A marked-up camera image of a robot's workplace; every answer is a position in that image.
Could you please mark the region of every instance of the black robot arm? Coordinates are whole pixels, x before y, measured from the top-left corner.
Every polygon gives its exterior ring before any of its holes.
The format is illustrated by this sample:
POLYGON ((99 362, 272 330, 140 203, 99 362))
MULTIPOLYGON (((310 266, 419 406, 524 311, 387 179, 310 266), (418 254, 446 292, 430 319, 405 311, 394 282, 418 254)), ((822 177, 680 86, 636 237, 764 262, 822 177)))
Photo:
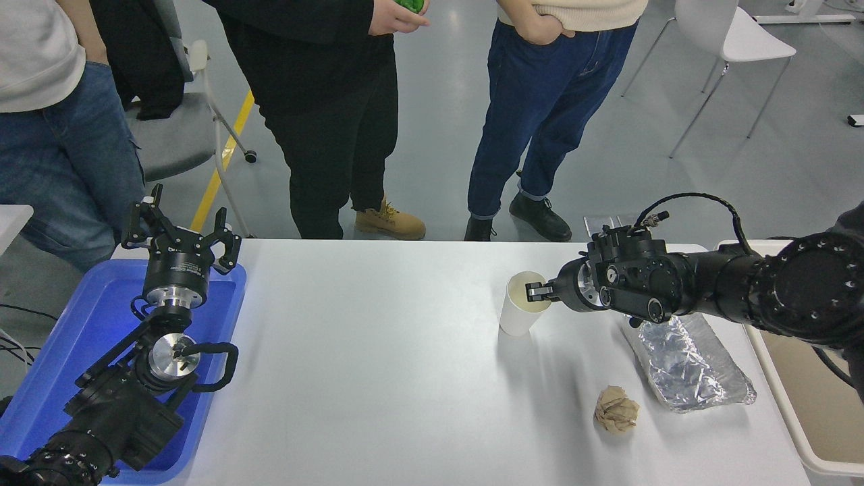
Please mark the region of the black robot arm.
POLYGON ((228 273, 240 237, 226 226, 226 211, 204 236, 175 227, 159 209, 162 186, 130 209, 123 247, 146 247, 149 262, 142 298, 154 309, 76 381, 80 391, 64 407, 72 418, 27 459, 0 457, 0 486, 93 486, 114 477, 123 461, 134 470, 149 463, 181 429, 176 410, 189 393, 214 392, 231 381, 238 350, 229 342, 196 343, 183 331, 192 309, 206 302, 209 270, 228 273), (211 246, 221 242, 218 262, 211 246), (198 383, 202 354, 226 354, 215 383, 198 383))
POLYGON ((829 231, 764 258, 733 215, 739 243, 713 252, 668 253, 651 237, 645 213, 634 227, 603 227, 556 278, 526 285, 528 298, 580 312, 616 310, 634 327, 702 312, 841 351, 864 401, 864 203, 829 231))

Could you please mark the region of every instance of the white sweater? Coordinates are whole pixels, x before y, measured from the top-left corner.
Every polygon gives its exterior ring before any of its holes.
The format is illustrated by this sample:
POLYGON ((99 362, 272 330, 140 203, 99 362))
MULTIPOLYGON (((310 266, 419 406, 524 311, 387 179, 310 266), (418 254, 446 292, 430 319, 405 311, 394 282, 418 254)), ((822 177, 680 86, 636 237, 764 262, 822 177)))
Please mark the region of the white sweater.
POLYGON ((86 57, 55 0, 0 0, 0 112, 28 112, 69 96, 86 57))
MULTIPOLYGON (((530 0, 542 16, 553 16, 565 29, 598 32, 633 25, 645 12, 648 0, 530 0)), ((513 21, 500 7, 501 22, 513 21)))

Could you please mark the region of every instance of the blue jeans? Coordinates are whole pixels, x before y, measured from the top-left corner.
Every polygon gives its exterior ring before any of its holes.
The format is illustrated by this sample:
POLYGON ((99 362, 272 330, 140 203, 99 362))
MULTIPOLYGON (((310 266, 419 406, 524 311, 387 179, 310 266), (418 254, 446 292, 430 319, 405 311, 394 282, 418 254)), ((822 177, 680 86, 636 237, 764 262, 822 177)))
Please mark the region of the blue jeans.
POLYGON ((600 108, 624 66, 636 24, 559 36, 548 46, 498 22, 489 48, 489 108, 468 184, 468 211, 489 220, 530 141, 520 192, 541 201, 564 156, 600 108))
POLYGON ((110 67, 88 61, 56 105, 0 113, 0 204, 33 207, 22 235, 41 250, 82 272, 110 258, 143 191, 110 67))

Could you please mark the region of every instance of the hand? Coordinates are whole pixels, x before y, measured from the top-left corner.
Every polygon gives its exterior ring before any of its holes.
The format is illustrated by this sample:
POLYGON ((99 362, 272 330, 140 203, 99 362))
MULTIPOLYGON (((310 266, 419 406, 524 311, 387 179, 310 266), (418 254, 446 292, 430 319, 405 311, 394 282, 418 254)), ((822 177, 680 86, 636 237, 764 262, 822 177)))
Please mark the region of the hand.
POLYGON ((84 54, 88 61, 98 62, 100 64, 108 64, 108 53, 105 51, 105 45, 100 46, 84 46, 84 54))
MULTIPOLYGON (((372 12, 372 23, 369 24, 369 35, 385 35, 394 32, 408 34, 421 26, 429 25, 429 20, 425 17, 404 8, 393 0, 374 0, 374 2, 375 10, 372 12)), ((425 12, 428 7, 429 0, 426 0, 421 12, 425 12)))
POLYGON ((517 34, 526 42, 538 46, 547 46, 560 35, 571 38, 576 36, 574 30, 565 29, 561 21, 553 16, 528 16, 515 27, 517 34))

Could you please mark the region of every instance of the white paper cup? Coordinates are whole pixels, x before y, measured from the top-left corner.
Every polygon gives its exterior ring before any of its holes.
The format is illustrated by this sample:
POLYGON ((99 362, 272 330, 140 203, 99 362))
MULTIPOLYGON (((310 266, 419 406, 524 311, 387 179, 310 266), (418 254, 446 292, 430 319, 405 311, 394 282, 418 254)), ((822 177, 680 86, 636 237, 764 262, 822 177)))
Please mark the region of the white paper cup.
POLYGON ((543 275, 536 272, 520 272, 510 278, 507 283, 507 293, 504 295, 504 307, 501 309, 499 325, 510 336, 521 336, 531 329, 534 322, 548 309, 548 300, 528 302, 525 294, 525 284, 540 282, 545 284, 543 275))

